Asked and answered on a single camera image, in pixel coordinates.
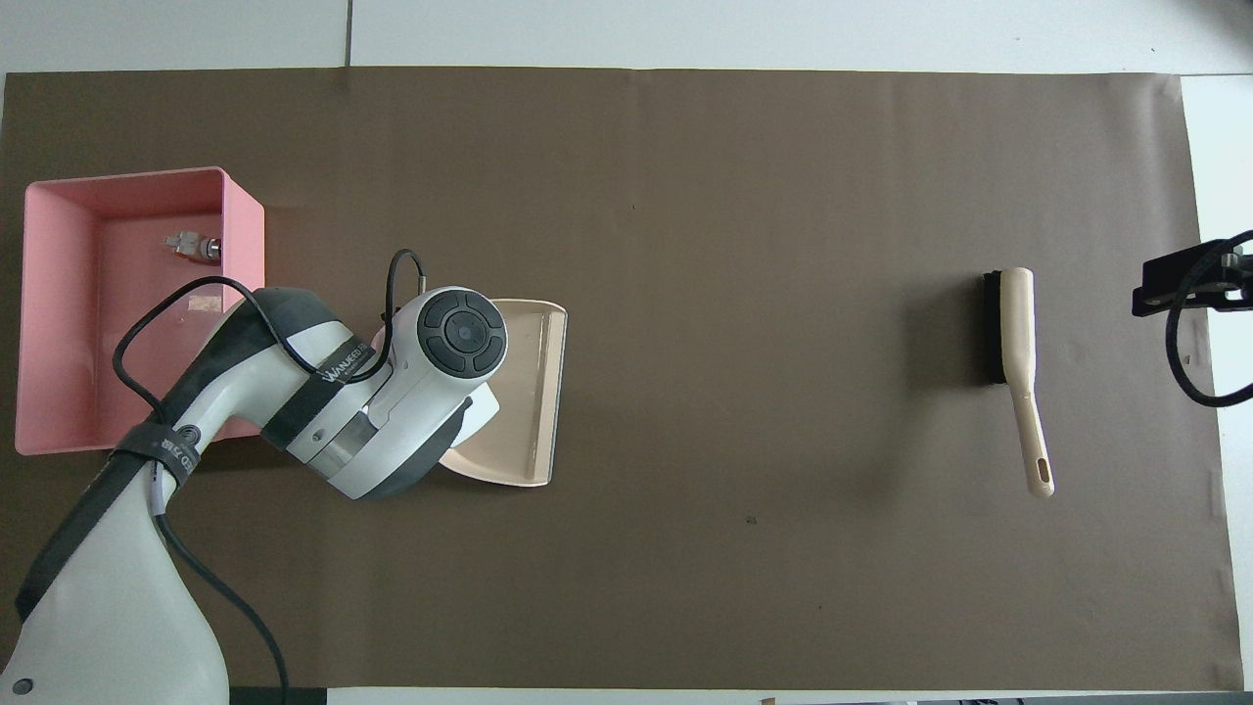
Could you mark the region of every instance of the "beige dustpan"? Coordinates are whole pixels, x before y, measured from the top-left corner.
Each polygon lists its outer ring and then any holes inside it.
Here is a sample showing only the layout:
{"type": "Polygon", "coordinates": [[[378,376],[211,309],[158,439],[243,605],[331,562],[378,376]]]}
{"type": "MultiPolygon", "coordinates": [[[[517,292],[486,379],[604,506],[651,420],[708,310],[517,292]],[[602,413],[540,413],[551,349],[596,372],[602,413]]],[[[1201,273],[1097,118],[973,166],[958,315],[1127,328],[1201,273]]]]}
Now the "beige dustpan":
{"type": "Polygon", "coordinates": [[[500,411],[440,465],[485,482],[539,487],[553,477],[565,308],[529,298],[491,301],[509,334],[505,362],[487,383],[500,411]]]}

